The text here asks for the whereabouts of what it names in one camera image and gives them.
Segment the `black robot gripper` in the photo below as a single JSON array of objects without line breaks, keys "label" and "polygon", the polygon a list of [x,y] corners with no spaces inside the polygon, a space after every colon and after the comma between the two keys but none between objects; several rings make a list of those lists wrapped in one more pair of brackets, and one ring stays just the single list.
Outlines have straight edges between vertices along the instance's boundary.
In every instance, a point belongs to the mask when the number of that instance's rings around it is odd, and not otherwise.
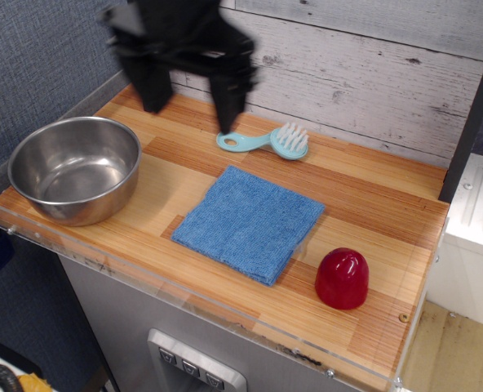
[{"label": "black robot gripper", "polygon": [[139,94],[144,111],[159,113],[172,97],[171,70],[206,76],[219,131],[228,134],[256,84],[255,42],[220,13],[219,1],[129,1],[99,19]]}]

